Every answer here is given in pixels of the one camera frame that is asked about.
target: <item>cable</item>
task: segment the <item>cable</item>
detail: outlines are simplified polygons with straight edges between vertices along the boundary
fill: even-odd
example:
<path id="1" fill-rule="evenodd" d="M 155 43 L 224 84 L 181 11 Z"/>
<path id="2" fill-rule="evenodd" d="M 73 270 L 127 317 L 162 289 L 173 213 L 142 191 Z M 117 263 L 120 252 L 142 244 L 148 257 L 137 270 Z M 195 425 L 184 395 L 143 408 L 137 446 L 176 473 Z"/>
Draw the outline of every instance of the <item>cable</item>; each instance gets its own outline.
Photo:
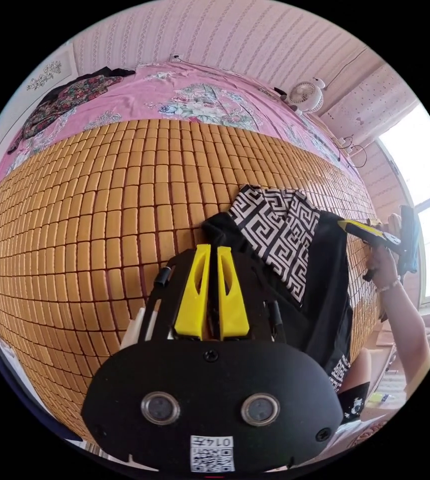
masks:
<path id="1" fill-rule="evenodd" d="M 360 169 L 360 168 L 363 168 L 366 165 L 366 162 L 368 161 L 368 154 L 367 154 L 366 150 L 361 145 L 353 145 L 353 137 L 352 136 L 349 135 L 349 136 L 343 137 L 343 140 L 350 139 L 350 143 L 347 146 L 338 146 L 336 138 L 330 138 L 330 139 L 333 142 L 333 144 L 338 148 L 338 161 L 339 162 L 341 161 L 341 151 L 342 150 L 347 150 L 350 147 L 352 149 L 354 149 L 355 147 L 360 147 L 365 152 L 365 162 L 363 163 L 363 165 L 360 165 L 360 166 L 353 165 L 353 166 L 356 169 Z"/>
<path id="2" fill-rule="evenodd" d="M 346 65 L 342 67 L 342 69 L 335 75 L 335 77 L 331 80 L 331 82 L 325 86 L 323 90 L 327 90 L 328 87 L 336 80 L 336 78 L 345 70 L 346 67 L 348 67 L 352 62 L 354 62 L 363 52 L 367 50 L 367 47 L 365 47 L 353 60 L 350 60 Z"/>
<path id="3" fill-rule="evenodd" d="M 360 166 L 353 165 L 356 169 L 361 169 L 366 165 L 366 162 L 368 160 L 368 154 L 367 154 L 366 150 L 361 145 L 354 145 L 353 148 L 355 148 L 355 147 L 360 147 L 365 152 L 365 161 L 363 162 L 363 165 L 360 165 Z"/>

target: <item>screw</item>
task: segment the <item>screw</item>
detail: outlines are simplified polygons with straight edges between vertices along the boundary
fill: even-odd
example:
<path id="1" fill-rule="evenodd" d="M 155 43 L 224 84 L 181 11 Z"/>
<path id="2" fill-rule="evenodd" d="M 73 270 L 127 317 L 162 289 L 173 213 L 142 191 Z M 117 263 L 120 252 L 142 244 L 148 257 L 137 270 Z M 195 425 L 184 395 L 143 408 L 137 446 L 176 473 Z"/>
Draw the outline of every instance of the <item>screw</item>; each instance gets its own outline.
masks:
<path id="1" fill-rule="evenodd" d="M 218 352 L 215 350 L 208 350 L 203 354 L 203 358 L 207 362 L 216 362 L 218 360 Z"/>
<path id="2" fill-rule="evenodd" d="M 317 442 L 324 442 L 330 436 L 331 430 L 329 428 L 322 428 L 316 435 L 315 440 Z"/>

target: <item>leg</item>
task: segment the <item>leg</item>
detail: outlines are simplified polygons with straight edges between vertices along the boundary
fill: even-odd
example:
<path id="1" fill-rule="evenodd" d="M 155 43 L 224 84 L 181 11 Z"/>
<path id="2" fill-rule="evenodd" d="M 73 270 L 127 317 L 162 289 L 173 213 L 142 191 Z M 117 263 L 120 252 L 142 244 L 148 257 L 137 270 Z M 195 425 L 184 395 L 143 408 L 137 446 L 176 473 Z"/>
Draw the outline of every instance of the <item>leg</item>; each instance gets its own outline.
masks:
<path id="1" fill-rule="evenodd" d="M 352 422 L 360 417 L 368 395 L 370 377 L 370 352 L 362 348 L 338 391 L 338 399 L 343 410 L 342 424 Z"/>
<path id="2" fill-rule="evenodd" d="M 358 357 L 345 375 L 338 394 L 352 389 L 358 385 L 370 383 L 371 379 L 371 355 L 366 348 L 362 348 Z"/>

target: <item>qr code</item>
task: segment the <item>qr code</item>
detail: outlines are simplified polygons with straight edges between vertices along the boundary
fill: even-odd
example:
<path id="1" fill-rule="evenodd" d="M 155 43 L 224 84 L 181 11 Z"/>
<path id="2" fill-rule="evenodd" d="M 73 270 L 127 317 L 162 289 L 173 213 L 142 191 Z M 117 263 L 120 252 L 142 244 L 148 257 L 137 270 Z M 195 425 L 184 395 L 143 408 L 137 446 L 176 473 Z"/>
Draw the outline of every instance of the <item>qr code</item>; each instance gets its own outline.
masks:
<path id="1" fill-rule="evenodd" d="M 192 472 L 234 472 L 233 437 L 191 437 Z"/>

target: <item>pink bedsheet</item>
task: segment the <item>pink bedsheet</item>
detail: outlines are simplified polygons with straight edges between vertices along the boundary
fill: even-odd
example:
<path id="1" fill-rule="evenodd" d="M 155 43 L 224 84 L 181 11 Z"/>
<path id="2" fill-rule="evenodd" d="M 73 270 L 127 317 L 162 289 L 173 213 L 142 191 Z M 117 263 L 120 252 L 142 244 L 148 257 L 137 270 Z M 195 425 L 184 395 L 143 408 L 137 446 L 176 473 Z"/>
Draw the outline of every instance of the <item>pink bedsheet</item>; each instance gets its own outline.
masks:
<path id="1" fill-rule="evenodd" d="M 291 142 L 362 181 L 349 158 L 308 117 L 299 117 L 267 85 L 234 72 L 167 62 L 141 65 L 108 92 L 58 118 L 0 163 L 0 181 L 46 147 L 102 125 L 129 120 L 173 119 L 225 125 Z"/>

